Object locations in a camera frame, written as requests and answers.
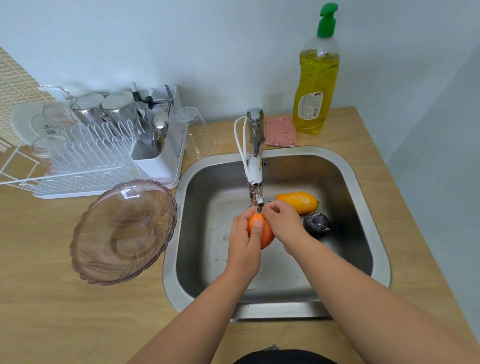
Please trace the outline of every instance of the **person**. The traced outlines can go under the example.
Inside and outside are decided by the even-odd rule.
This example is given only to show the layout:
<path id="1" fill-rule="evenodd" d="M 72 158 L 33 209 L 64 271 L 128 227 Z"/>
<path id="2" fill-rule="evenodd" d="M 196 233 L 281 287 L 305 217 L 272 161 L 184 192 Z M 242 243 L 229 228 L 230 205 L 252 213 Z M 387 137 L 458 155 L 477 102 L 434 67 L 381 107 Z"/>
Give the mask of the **person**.
<path id="1" fill-rule="evenodd" d="M 248 219 L 255 209 L 252 206 L 233 220 L 223 274 L 145 344 L 129 364 L 212 361 L 237 302 L 260 267 L 262 223 L 255 222 L 250 238 L 247 233 Z M 289 204 L 275 200 L 262 213 L 366 363 L 480 363 L 479 352 L 440 321 L 308 235 Z M 255 352 L 237 363 L 333 362 L 310 352 L 279 350 Z"/>

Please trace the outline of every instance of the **beige textured wall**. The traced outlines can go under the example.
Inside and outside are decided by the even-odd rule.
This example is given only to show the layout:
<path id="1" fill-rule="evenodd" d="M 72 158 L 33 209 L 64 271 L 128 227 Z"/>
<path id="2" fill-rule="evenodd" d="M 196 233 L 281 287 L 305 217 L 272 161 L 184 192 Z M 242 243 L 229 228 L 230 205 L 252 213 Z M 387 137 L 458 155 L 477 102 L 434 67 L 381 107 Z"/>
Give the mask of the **beige textured wall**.
<path id="1" fill-rule="evenodd" d="M 28 101 L 53 100 L 50 94 L 38 91 L 37 87 L 38 82 L 0 47 L 0 138 L 14 146 L 21 140 L 10 126 L 12 108 Z"/>

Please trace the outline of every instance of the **sink rim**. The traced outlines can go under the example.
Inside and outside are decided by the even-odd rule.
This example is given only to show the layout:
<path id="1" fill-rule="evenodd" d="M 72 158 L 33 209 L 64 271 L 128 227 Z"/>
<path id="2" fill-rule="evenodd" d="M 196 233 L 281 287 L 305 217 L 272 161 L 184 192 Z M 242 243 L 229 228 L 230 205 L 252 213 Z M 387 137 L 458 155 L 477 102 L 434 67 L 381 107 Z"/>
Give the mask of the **sink rim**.
<path id="1" fill-rule="evenodd" d="M 270 149 L 262 152 L 263 158 L 284 156 L 317 156 L 332 162 L 342 174 L 347 189 L 357 211 L 362 225 L 367 244 L 372 254 L 373 267 L 371 277 L 389 287 L 391 281 L 391 268 L 388 255 L 380 238 L 380 234 L 368 209 L 365 197 L 360 189 L 355 172 L 349 163 L 339 154 L 319 146 L 298 146 L 293 148 Z M 177 186 L 175 199 L 177 200 L 178 222 L 173 236 L 165 251 L 162 270 L 163 287 L 172 306 L 179 312 L 185 309 L 195 298 L 190 296 L 180 285 L 176 265 L 180 230 L 183 217 L 183 205 L 187 187 L 196 173 L 203 168 L 241 161 L 238 153 L 211 156 L 201 159 L 191 165 L 183 173 Z M 286 303 L 239 303 L 233 314 L 233 319 L 255 318 L 298 318 L 298 317 L 329 317 L 327 310 L 320 300 L 307 302 Z"/>

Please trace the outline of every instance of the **white cable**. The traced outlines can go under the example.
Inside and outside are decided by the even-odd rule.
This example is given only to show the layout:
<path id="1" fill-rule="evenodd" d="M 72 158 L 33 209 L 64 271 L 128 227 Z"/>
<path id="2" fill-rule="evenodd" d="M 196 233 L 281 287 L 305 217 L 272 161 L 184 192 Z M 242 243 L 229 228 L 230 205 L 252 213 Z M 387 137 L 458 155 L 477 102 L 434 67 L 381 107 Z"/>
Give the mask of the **white cable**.
<path id="1" fill-rule="evenodd" d="M 244 119 L 244 121 L 243 121 L 243 150 L 240 146 L 239 137 L 238 137 L 238 134 L 237 134 L 237 123 L 242 119 Z M 233 134 L 235 135 L 235 142 L 237 143 L 237 148 L 238 148 L 239 153 L 240 153 L 241 161 L 243 163 L 243 168 L 245 169 L 245 176 L 248 177 L 247 154 L 246 154 L 247 153 L 247 143 L 245 141 L 246 126 L 247 126 L 247 117 L 246 116 L 242 116 L 242 117 L 236 119 L 235 122 L 233 123 Z"/>

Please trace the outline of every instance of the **stainless steel sink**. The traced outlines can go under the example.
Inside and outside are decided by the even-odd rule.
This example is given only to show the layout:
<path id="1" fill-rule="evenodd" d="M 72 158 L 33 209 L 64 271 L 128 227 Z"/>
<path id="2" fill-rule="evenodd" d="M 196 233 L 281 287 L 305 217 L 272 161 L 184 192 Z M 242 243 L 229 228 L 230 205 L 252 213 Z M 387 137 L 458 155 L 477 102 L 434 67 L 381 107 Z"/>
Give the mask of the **stainless steel sink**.
<path id="1" fill-rule="evenodd" d="M 390 283 L 390 264 L 350 165 L 324 148 L 302 146 L 263 152 L 265 200 L 306 191 L 318 198 L 332 233 L 322 243 L 381 284 Z M 250 206 L 240 156 L 202 159 L 180 178 L 178 224 L 168 244 L 163 284 L 181 311 L 225 269 L 233 218 Z M 295 260 L 275 239 L 234 319 L 330 317 Z"/>

